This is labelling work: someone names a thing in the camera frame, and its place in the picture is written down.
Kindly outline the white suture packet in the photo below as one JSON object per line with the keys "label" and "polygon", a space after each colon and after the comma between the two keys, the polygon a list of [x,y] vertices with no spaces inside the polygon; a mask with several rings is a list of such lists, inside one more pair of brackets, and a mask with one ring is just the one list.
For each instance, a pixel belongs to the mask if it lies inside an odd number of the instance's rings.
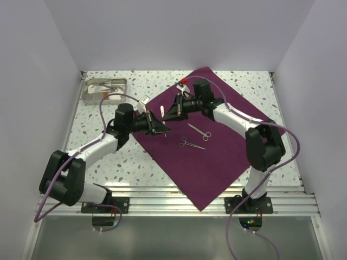
{"label": "white suture packet", "polygon": [[105,88],[104,86],[95,85],[95,84],[90,85],[87,88],[88,94],[103,93],[105,90],[107,90],[107,88]]}

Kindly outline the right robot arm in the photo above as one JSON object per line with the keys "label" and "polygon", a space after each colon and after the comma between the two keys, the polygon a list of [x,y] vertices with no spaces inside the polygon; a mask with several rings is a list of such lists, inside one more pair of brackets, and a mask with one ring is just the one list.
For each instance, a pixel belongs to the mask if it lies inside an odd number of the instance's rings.
{"label": "right robot arm", "polygon": [[244,138],[246,156],[250,164],[247,185],[242,191],[242,208],[255,212],[267,196],[267,184],[271,170],[280,162],[286,150],[274,121],[259,121],[235,109],[226,97],[216,98],[207,79],[193,83],[194,94],[180,82],[180,94],[175,96],[171,108],[163,116],[164,121],[182,121],[190,113],[201,112],[210,120],[223,124]]}

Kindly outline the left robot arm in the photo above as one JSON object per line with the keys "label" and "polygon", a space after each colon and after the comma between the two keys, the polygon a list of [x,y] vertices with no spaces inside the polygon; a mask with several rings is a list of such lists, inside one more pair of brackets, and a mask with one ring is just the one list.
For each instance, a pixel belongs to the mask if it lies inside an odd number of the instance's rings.
{"label": "left robot arm", "polygon": [[39,185],[39,191],[61,204],[93,204],[98,211],[108,212],[115,203],[111,191],[98,184],[85,182],[86,170],[103,157],[120,150],[133,133],[153,136],[166,134],[170,128],[160,122],[153,111],[136,115],[129,103],[115,110],[104,131],[91,142],[69,152],[55,151],[49,158]]}

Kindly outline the thin metal forceps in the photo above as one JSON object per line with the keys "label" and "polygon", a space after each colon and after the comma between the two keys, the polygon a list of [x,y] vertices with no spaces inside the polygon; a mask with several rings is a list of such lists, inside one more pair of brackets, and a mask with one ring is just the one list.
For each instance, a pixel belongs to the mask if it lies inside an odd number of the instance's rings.
{"label": "thin metal forceps", "polygon": [[107,84],[108,82],[110,82],[110,80],[108,79],[90,79],[89,80],[89,83],[91,85]]}

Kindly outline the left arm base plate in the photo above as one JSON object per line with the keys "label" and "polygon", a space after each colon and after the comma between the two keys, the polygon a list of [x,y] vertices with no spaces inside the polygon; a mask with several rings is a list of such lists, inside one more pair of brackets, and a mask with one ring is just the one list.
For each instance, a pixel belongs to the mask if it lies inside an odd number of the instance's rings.
{"label": "left arm base plate", "polygon": [[82,203],[81,213],[86,214],[115,214],[119,211],[122,214],[128,214],[128,209],[130,205],[129,197],[112,197],[109,198],[107,202],[103,202],[105,205],[113,205],[119,208],[119,210],[106,207],[106,206],[95,206],[91,203]]}

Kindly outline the small scissors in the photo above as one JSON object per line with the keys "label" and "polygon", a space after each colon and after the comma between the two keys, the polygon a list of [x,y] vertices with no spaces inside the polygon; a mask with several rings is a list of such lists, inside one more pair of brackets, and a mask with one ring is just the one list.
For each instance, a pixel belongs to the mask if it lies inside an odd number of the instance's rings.
{"label": "small scissors", "polygon": [[121,86],[118,84],[107,83],[107,84],[99,84],[99,85],[107,88],[107,90],[105,90],[105,92],[117,92],[117,91],[123,91],[124,90],[124,86]]}

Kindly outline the metal tweezers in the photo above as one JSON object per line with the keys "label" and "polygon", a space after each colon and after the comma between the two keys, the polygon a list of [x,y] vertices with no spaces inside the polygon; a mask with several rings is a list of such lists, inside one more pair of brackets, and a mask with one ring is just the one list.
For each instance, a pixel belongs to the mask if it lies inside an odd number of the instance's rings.
{"label": "metal tweezers", "polygon": [[162,123],[166,126],[165,121],[163,121],[163,117],[165,115],[164,106],[160,106],[160,114],[162,118]]}

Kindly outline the hemostat clamp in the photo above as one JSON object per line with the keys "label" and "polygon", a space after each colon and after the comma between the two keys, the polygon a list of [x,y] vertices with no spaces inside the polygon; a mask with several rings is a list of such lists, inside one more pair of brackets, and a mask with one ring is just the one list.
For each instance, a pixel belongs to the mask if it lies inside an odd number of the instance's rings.
{"label": "hemostat clamp", "polygon": [[186,147],[186,146],[190,146],[190,147],[198,148],[198,149],[201,149],[201,150],[205,150],[204,147],[201,147],[201,146],[199,146],[199,145],[196,145],[196,144],[193,144],[193,143],[188,142],[186,137],[182,137],[182,138],[181,138],[181,141],[182,141],[182,142],[178,144],[179,147],[181,147],[181,148],[184,148],[184,147]]}

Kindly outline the metal scissors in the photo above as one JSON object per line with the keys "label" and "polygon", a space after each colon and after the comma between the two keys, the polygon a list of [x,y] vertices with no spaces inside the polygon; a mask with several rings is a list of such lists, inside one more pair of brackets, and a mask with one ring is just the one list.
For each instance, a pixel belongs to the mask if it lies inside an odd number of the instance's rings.
{"label": "metal scissors", "polygon": [[212,134],[211,134],[210,132],[204,132],[204,131],[198,129],[197,127],[195,127],[195,126],[192,125],[192,124],[187,123],[187,125],[188,125],[189,127],[191,127],[192,129],[194,129],[194,130],[195,130],[196,132],[198,132],[199,134],[201,134],[201,135],[202,135],[202,139],[203,139],[204,141],[208,141],[209,138],[212,136]]}

